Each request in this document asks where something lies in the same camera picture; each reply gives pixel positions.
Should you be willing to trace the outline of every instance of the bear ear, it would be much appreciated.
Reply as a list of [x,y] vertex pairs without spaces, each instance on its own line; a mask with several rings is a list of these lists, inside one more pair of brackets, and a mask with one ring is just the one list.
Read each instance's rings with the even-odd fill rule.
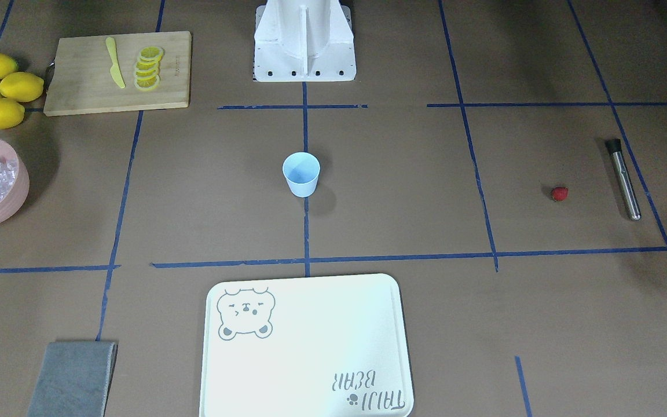
[[272,333],[272,324],[270,322],[266,322],[254,333],[256,333],[259,338],[267,338]]
[[228,327],[225,327],[225,325],[221,325],[220,329],[218,329],[218,335],[220,335],[220,338],[222,338],[224,341],[229,341],[230,339],[236,337],[236,332],[228,329]]

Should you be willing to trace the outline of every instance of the white mounting bracket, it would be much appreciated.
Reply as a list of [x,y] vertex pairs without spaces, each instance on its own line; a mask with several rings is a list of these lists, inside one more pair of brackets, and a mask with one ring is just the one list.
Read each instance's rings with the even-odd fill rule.
[[351,81],[351,11],[339,0],[268,0],[256,9],[254,79]]

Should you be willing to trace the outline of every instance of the black cap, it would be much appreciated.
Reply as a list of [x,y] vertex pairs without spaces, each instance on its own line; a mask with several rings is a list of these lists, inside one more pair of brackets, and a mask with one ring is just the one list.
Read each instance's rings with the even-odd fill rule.
[[612,139],[606,141],[606,150],[609,151],[609,155],[616,152],[622,151],[622,141],[619,139]]

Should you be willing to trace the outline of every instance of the yellow knife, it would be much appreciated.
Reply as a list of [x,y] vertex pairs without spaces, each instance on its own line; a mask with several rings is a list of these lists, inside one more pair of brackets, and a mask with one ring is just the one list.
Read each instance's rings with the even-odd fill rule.
[[125,81],[122,81],[122,74],[120,74],[120,66],[117,64],[117,47],[115,46],[115,38],[109,36],[106,41],[109,58],[112,59],[112,66],[109,68],[109,74],[120,88],[125,88]]

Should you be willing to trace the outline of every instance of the silver tube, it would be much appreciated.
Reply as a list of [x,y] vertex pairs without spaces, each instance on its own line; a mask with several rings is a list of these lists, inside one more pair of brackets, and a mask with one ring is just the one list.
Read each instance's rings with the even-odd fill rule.
[[614,163],[614,171],[617,172],[619,188],[622,192],[625,206],[627,206],[627,215],[630,220],[638,221],[641,217],[640,206],[637,205],[635,190],[632,188],[632,183],[629,181],[627,165],[624,163],[624,156],[622,156],[621,141],[619,139],[611,140],[606,143],[606,148],[609,150],[612,163]]

